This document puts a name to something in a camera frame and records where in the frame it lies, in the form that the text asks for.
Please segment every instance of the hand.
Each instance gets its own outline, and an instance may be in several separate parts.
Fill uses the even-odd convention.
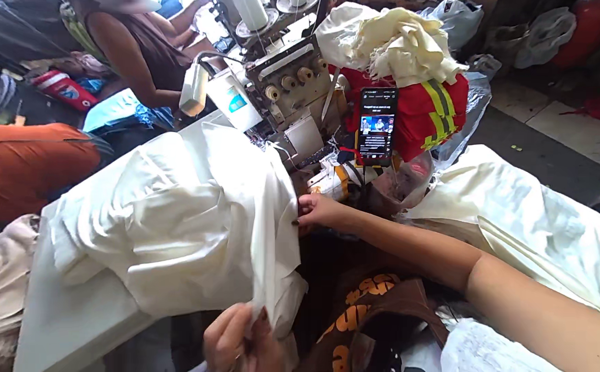
[[[355,210],[321,194],[302,195],[298,198],[298,222],[300,228],[320,224],[344,231]]]
[[[272,333],[267,310],[263,308],[254,322],[250,342],[244,335],[251,319],[252,305],[235,304],[208,326],[203,333],[203,354],[209,372],[282,372],[283,351]]]

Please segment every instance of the floor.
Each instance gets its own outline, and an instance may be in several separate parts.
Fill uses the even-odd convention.
[[[471,144],[600,212],[600,121],[512,79],[492,81],[493,99]]]

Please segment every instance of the smartphone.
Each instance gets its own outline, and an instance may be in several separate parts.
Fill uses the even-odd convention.
[[[392,163],[398,89],[365,88],[360,101],[360,125],[355,133],[355,148],[361,154],[361,162],[357,160],[356,164],[388,167]]]

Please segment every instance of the red safety vest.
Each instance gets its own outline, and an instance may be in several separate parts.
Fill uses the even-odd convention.
[[[351,90],[348,101],[354,102],[353,116],[345,121],[350,132],[359,126],[360,90],[365,87],[390,87],[388,79],[371,81],[365,73],[342,68]],[[456,83],[438,83],[436,80],[413,84],[399,89],[398,110],[394,123],[394,150],[403,161],[411,159],[439,144],[461,130],[467,110],[468,81],[456,75]]]

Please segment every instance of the reflective stripe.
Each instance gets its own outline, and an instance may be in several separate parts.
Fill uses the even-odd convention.
[[[435,132],[438,138],[445,138],[449,133],[449,123],[446,118],[438,115],[437,113],[429,113],[431,120],[435,124]]]
[[[424,81],[423,83],[421,83],[421,86],[426,90],[428,95],[431,96],[431,100],[433,101],[433,106],[435,106],[435,112],[440,116],[444,116],[444,108],[442,106],[442,100],[440,99],[440,95],[437,93],[437,91],[433,88],[433,86],[428,81]]]
[[[428,80],[428,84],[431,86],[431,88],[435,89],[437,96],[440,98],[440,104],[442,105],[442,108],[444,111],[444,115],[441,115],[441,116],[453,115],[454,114],[454,105],[452,103],[451,110],[449,110],[450,109],[449,102],[451,101],[451,99],[447,99],[447,97],[449,96],[449,93],[447,93],[444,90],[444,86],[442,84],[438,83],[437,80],[435,80],[435,79]]]
[[[445,139],[456,131],[454,124],[454,103],[451,100],[449,92],[444,89],[444,85],[432,79],[424,81],[421,86],[426,90],[435,106],[435,112],[429,113],[433,125],[435,125],[435,134],[424,139],[423,149],[431,149],[441,144]]]

